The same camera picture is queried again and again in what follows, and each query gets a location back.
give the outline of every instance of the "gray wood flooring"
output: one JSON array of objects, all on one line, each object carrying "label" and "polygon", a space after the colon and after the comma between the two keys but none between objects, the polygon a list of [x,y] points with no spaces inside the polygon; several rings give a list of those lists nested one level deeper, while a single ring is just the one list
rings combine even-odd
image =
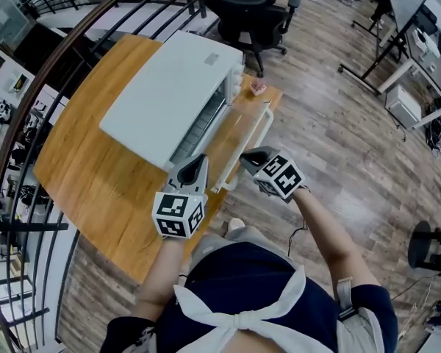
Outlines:
[{"label": "gray wood flooring", "polygon": [[[278,4],[286,6],[287,0]],[[343,223],[373,273],[394,296],[416,279],[432,274],[412,270],[406,250],[418,221],[425,219],[441,227],[441,154],[429,150],[423,129],[407,131],[403,142],[404,134],[384,109],[384,99],[337,73],[341,61],[358,71],[372,64],[375,39],[350,23],[356,19],[368,24],[375,6],[370,0],[351,6],[338,0],[302,0],[284,39],[288,53],[262,53],[265,81],[284,91],[265,144],[291,153],[308,176],[312,192]],[[252,57],[248,61],[255,67]],[[369,81],[378,85],[396,67],[389,57]],[[403,81],[411,93],[431,101],[424,84],[410,75]],[[297,207],[263,196],[247,179],[228,195],[212,231],[221,232],[231,217],[258,227],[285,249],[290,234],[302,225]],[[291,256],[331,292],[329,273],[309,232],[294,237]],[[412,306],[423,304],[430,283],[423,312],[415,312]],[[129,313],[136,290],[137,284],[81,237],[59,324],[59,337],[69,351],[97,352],[106,323]],[[394,301],[400,328],[414,315],[399,352],[415,352],[425,337],[423,322],[438,299],[439,277],[422,280]]]}]

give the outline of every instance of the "person's right arm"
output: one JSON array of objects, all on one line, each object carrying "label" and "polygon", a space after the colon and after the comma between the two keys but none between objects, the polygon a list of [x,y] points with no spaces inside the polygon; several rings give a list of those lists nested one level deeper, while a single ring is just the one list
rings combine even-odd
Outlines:
[{"label": "person's right arm", "polygon": [[334,289],[347,277],[352,277],[352,287],[379,285],[340,222],[308,190],[297,189],[293,198],[329,267]]}]

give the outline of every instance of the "wooden handrail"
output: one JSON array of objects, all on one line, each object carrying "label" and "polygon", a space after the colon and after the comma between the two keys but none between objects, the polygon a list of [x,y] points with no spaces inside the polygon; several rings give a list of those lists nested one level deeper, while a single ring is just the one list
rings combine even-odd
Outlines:
[{"label": "wooden handrail", "polygon": [[[46,83],[46,79],[51,72],[52,68],[57,64],[60,58],[64,55],[64,53],[71,49],[73,44],[84,34],[86,33],[91,26],[97,22],[106,12],[108,12],[112,7],[114,7],[119,0],[106,0],[100,3],[95,9],[93,9],[83,20],[81,20],[77,26],[75,26],[72,31],[65,37],[65,39],[61,42],[61,44],[54,50],[54,52],[50,55],[47,61],[44,63],[43,67],[39,70],[36,77],[32,81],[28,90],[25,92],[21,103],[18,106],[18,109],[15,111],[12,120],[10,122],[9,128],[5,137],[3,139],[3,143],[1,145],[0,150],[0,191],[1,184],[4,179],[4,174],[7,169],[8,158],[10,157],[10,153],[12,151],[13,145],[16,141],[18,132],[20,131],[23,123],[31,110],[32,105],[35,103],[35,100],[43,86]],[[4,316],[1,314],[0,309],[0,327],[4,333],[7,344],[11,350],[14,352],[14,348],[12,345],[12,341],[10,340],[10,336],[7,333],[7,321],[4,319]]]}]

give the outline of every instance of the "navy blue shirt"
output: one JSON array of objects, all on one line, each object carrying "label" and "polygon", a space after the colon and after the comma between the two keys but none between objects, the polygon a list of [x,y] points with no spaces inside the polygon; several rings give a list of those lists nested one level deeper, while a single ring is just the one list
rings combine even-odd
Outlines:
[{"label": "navy blue shirt", "polygon": [[[276,302],[294,271],[287,261],[268,250],[252,243],[235,243],[207,255],[191,271],[185,287],[212,312],[238,314]],[[394,352],[397,318],[387,290],[376,285],[356,286],[351,289],[351,301],[355,307],[365,307],[376,314],[385,352]],[[337,352],[339,314],[335,300],[307,278],[304,293],[292,310],[269,321],[304,333]],[[214,329],[185,317],[173,297],[156,323],[134,317],[111,321],[101,352],[122,352],[136,343],[147,327],[154,327],[159,352],[177,352]]]}]

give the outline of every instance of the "white cube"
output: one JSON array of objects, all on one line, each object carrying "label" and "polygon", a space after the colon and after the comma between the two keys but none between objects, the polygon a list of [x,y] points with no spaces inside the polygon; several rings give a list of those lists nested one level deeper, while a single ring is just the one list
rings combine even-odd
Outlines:
[{"label": "white cube", "polygon": [[287,199],[304,181],[304,175],[285,151],[254,175],[254,182],[268,195]]},{"label": "white cube", "polygon": [[190,238],[204,218],[202,195],[157,192],[152,219],[162,236]]}]

